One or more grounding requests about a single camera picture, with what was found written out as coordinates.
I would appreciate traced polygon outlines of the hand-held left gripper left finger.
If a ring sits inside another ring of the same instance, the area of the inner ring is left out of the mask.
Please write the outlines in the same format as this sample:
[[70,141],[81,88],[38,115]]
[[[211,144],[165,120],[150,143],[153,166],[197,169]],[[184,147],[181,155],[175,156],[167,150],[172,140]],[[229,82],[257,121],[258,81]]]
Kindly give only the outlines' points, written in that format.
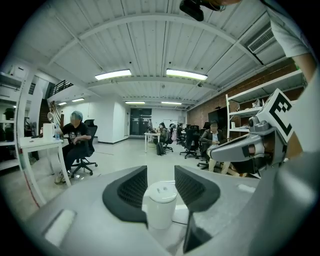
[[142,210],[147,187],[145,165],[81,181],[32,215],[28,234],[49,256],[164,256]]

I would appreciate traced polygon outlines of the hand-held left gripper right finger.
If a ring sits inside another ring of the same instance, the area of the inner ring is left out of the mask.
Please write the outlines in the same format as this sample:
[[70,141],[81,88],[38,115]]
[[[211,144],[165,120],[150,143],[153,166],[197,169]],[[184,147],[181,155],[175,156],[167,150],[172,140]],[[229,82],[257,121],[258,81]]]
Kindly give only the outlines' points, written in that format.
[[186,256],[259,256],[257,231],[266,206],[266,178],[174,167],[175,187],[189,214]]

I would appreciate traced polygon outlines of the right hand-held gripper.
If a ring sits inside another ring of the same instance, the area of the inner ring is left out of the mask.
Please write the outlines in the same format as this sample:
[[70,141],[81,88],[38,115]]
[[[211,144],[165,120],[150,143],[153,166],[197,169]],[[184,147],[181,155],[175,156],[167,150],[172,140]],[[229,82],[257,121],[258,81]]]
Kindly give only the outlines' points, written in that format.
[[[259,174],[270,167],[280,166],[286,158],[288,142],[293,134],[293,126],[289,121],[291,108],[288,97],[276,89],[259,112],[249,119],[249,134],[212,148],[210,157],[218,162],[231,162],[239,174]],[[274,137],[274,151],[250,155],[249,145],[264,136]]]

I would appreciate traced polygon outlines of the person's right hand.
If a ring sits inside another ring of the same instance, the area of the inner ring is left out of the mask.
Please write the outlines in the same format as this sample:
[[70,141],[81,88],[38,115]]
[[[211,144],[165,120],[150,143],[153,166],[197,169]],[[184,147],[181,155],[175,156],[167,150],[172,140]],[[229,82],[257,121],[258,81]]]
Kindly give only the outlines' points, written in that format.
[[272,136],[261,136],[259,140],[248,146],[250,155],[271,154],[274,151],[275,139]]

